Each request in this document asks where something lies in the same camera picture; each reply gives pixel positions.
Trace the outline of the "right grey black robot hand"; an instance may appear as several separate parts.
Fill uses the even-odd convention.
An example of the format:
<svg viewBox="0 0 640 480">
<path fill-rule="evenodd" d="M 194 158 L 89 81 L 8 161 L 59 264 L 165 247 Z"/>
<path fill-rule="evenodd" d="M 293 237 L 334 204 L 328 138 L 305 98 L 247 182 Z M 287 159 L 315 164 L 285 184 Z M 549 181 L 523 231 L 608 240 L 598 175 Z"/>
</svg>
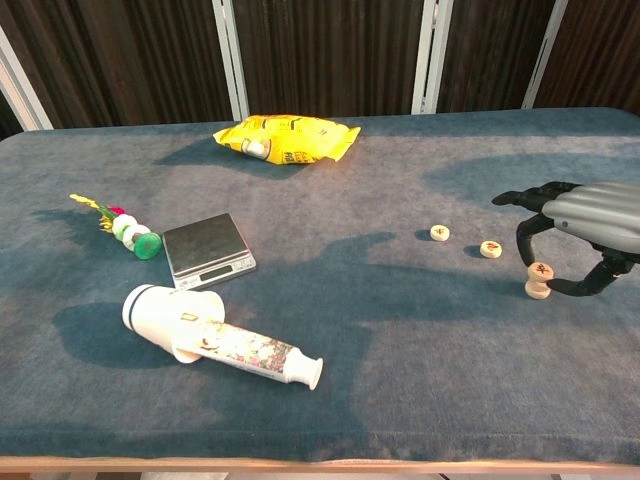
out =
<svg viewBox="0 0 640 480">
<path fill-rule="evenodd" d="M 532 238 L 552 228 L 588 242 L 602 259 L 580 281 L 548 279 L 545 286 L 571 296 L 601 293 L 639 264 L 639 186 L 598 182 L 548 182 L 494 197 L 497 206 L 520 206 L 534 213 L 516 228 L 516 245 L 525 266 L 535 264 Z"/>
</svg>

